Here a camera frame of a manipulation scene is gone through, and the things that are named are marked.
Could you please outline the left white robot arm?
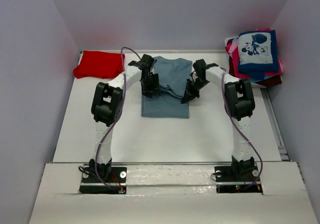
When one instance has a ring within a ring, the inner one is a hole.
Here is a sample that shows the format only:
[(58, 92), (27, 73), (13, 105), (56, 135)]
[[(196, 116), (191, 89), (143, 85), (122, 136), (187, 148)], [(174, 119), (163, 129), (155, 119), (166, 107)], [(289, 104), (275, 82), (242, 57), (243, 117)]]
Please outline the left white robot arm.
[(126, 92), (139, 82), (143, 96), (160, 96), (159, 75), (152, 71), (156, 62), (156, 59), (144, 54), (139, 61), (131, 61), (117, 77), (107, 83), (100, 82), (95, 88), (91, 113), (96, 123), (96, 151), (89, 161), (89, 170), (104, 184), (112, 172), (113, 128), (122, 115)]

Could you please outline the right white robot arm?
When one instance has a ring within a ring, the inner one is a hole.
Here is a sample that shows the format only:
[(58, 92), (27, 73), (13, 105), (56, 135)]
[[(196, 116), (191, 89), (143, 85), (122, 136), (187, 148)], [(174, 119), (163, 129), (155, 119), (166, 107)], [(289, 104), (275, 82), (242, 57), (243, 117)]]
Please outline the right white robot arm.
[(248, 79), (228, 74), (215, 63), (206, 64), (203, 59), (193, 65), (193, 72), (186, 82), (181, 103), (199, 98), (200, 90), (209, 83), (221, 88), (224, 108), (232, 124), (233, 152), (229, 166), (216, 166), (217, 182), (244, 182), (258, 170), (253, 157), (254, 148), (248, 138), (251, 117), (256, 107), (252, 85)]

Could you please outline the grey-blue t-shirt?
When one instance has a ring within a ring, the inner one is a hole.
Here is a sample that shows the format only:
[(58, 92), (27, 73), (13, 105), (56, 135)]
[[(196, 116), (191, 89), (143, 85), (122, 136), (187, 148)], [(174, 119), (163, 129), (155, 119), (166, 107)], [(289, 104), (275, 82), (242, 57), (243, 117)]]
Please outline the grey-blue t-shirt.
[(141, 116), (148, 118), (189, 118), (189, 104), (181, 104), (192, 61), (156, 56), (154, 72), (159, 76), (160, 96), (141, 97)]

